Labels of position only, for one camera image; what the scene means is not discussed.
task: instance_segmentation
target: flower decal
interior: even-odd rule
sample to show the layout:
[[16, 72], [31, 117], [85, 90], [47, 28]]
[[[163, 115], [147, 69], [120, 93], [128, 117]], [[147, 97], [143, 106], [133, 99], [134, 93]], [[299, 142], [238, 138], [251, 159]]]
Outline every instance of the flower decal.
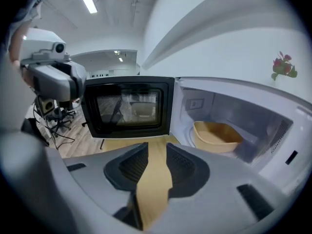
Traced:
[[278, 75], [289, 76], [292, 78], [297, 77], [298, 72], [295, 70], [294, 65], [292, 65], [289, 61], [292, 59], [289, 55], [283, 55], [283, 53], [279, 52], [279, 58], [276, 58], [273, 61], [273, 74], [271, 75], [273, 80], [276, 80]]

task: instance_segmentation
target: microwave door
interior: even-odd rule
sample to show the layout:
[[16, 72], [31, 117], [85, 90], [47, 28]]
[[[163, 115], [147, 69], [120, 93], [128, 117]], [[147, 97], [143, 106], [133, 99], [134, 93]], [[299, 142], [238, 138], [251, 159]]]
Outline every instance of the microwave door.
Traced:
[[175, 79], [109, 77], [87, 80], [82, 109], [93, 137], [132, 138], [170, 132]]

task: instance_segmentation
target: microwave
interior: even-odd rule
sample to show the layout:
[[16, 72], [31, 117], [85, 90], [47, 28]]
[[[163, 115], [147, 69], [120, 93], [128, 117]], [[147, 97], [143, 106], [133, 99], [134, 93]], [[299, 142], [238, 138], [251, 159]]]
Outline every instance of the microwave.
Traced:
[[97, 78], [87, 80], [81, 106], [98, 138], [172, 134], [195, 147], [194, 122], [230, 125], [243, 141], [223, 155], [242, 160], [285, 194], [310, 172], [312, 105], [276, 88], [227, 78]]
[[83, 113], [93, 137], [132, 138], [170, 131], [174, 78], [109, 77], [87, 80]]

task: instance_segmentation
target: wooden bowl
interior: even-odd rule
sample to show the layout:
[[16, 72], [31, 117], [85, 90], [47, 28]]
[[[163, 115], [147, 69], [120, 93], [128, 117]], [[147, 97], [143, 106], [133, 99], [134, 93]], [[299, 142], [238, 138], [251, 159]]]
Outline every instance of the wooden bowl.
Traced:
[[227, 153], [232, 152], [243, 138], [227, 124], [195, 121], [194, 141], [198, 149], [210, 153]]

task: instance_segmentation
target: desk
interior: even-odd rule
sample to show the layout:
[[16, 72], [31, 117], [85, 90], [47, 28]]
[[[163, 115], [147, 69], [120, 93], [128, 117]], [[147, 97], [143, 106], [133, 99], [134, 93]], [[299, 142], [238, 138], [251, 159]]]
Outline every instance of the desk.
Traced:
[[166, 143], [179, 143], [174, 136], [133, 139], [106, 139], [103, 151], [148, 142], [148, 165], [136, 187], [143, 230], [148, 230], [168, 205], [172, 178], [166, 165]]

